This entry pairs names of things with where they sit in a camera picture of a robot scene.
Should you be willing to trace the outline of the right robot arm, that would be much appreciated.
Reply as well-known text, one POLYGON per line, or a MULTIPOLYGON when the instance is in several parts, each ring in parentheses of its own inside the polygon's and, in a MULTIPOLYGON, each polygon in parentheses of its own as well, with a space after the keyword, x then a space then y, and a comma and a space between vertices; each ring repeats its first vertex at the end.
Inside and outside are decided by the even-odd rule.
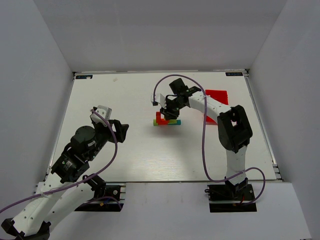
POLYGON ((253 136, 245 109, 241 105, 229 106, 206 94, 204 88, 196 83, 188 87, 183 75, 176 75, 170 83, 171 95, 153 93, 153 106, 160 105, 160 113, 166 120, 176 120, 184 107, 200 111, 205 118, 217 123, 218 139, 226 150, 227 169, 222 182, 236 198, 248 185, 245 170, 246 151, 253 136))

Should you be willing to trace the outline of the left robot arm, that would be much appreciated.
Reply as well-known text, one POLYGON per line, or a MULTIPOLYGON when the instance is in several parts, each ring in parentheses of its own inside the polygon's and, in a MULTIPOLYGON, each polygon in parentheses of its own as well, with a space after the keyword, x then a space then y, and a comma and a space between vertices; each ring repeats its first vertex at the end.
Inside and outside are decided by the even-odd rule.
POLYGON ((117 145, 126 139, 128 124, 113 119, 92 119, 81 126, 64 147, 50 173, 29 204, 15 217, 1 223, 2 229, 16 240, 47 240, 51 231, 81 205, 99 200, 118 202, 118 185, 109 185, 97 174, 86 175, 90 162, 106 143, 117 145))

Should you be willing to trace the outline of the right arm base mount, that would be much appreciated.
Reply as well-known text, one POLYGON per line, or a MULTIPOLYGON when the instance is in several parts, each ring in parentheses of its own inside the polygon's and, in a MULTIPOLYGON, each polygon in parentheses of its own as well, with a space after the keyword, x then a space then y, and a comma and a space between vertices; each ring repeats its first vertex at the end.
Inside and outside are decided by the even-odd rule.
POLYGON ((204 190, 208 196, 211 213, 249 213, 257 212, 254 190, 251 184, 234 191, 230 182, 209 184, 204 190))

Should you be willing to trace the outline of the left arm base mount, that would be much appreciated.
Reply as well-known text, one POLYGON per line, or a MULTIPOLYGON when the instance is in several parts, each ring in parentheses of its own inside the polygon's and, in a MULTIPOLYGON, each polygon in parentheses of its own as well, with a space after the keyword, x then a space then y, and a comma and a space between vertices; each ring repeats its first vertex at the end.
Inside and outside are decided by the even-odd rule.
POLYGON ((91 187, 93 197, 85 201, 75 212, 120 212, 125 203, 126 184, 106 183, 91 187))

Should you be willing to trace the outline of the red arch block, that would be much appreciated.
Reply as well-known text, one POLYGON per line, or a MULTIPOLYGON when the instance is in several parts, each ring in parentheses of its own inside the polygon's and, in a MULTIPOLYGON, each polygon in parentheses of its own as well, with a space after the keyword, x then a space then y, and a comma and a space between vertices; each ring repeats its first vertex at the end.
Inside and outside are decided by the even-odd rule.
POLYGON ((159 111, 156 112, 156 122, 158 125, 167 125, 169 120, 165 120, 164 118, 161 117, 161 113, 159 111))

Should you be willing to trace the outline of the teal long block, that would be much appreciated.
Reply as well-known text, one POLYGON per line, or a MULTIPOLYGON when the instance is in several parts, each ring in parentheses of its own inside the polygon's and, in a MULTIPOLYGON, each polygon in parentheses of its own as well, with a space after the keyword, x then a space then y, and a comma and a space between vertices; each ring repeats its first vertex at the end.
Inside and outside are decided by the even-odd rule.
POLYGON ((177 124, 176 125, 181 125, 181 120, 180 119, 176 119, 176 120, 177 120, 177 124))

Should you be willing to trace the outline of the green cube block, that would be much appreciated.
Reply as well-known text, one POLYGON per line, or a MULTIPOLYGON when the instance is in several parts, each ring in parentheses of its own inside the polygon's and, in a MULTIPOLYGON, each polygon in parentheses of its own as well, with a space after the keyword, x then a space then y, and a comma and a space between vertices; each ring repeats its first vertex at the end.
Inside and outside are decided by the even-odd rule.
POLYGON ((156 119, 153 120, 153 125, 154 125, 154 126, 158 126, 158 125, 159 125, 159 124, 157 123, 157 120, 156 120, 156 119))

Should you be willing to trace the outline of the green rectangular block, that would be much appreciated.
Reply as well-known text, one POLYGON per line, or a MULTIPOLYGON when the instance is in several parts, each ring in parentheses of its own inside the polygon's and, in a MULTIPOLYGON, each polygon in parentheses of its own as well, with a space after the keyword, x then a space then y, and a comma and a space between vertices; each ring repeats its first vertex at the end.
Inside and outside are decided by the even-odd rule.
POLYGON ((175 120, 175 119, 172 119, 168 122, 169 125, 177 125, 178 124, 178 121, 175 120))

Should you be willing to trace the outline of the red plastic bin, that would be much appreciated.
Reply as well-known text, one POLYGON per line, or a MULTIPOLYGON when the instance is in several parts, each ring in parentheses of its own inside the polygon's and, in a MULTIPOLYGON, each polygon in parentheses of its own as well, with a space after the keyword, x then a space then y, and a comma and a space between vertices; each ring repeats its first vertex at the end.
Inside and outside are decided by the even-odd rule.
MULTIPOLYGON (((206 95, 209 95, 211 98, 215 99, 216 101, 228 105, 228 92, 226 90, 214 90, 214 89, 206 89, 206 95)), ((210 118, 209 116, 206 117, 206 123, 209 125, 217 125, 217 123, 210 118)))

